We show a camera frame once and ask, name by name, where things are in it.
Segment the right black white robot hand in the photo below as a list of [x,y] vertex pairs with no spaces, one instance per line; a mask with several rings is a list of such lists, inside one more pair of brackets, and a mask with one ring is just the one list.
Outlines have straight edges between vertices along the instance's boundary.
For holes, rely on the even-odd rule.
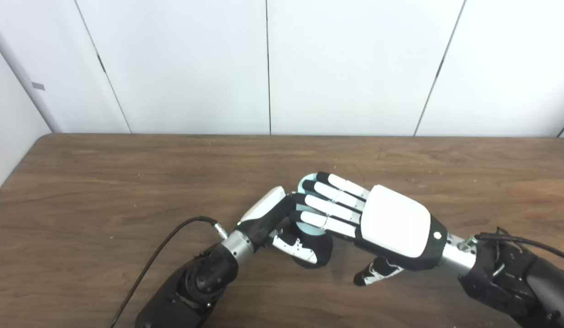
[[328,172],[310,174],[292,194],[292,220],[351,241],[375,256],[353,284],[370,285],[404,270],[435,268],[447,229],[419,202],[382,185],[365,189]]

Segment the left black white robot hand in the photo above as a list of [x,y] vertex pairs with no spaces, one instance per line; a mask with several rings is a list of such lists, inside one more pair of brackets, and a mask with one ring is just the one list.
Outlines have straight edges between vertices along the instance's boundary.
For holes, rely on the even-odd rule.
[[274,187],[242,216],[233,233],[237,241],[229,247],[230,251],[234,246],[244,247],[244,255],[236,254],[243,261],[259,249],[273,246],[303,266],[317,265],[315,251],[305,245],[296,228],[278,228],[295,208],[294,198],[282,186]]

